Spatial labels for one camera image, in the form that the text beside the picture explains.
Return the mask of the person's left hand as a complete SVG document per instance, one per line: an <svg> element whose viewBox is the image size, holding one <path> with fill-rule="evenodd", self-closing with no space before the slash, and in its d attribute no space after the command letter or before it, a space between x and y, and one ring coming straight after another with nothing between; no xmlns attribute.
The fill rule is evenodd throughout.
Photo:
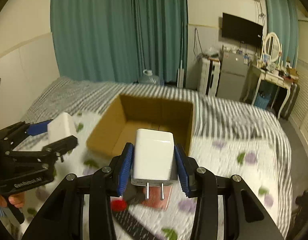
<svg viewBox="0 0 308 240"><path fill-rule="evenodd" d="M25 193L21 192L18 194L11 195L8 197L8 200L6 200L2 195L0 195L0 206L7 207L8 203L14 205L16 208L22 208L25 205Z"/></svg>

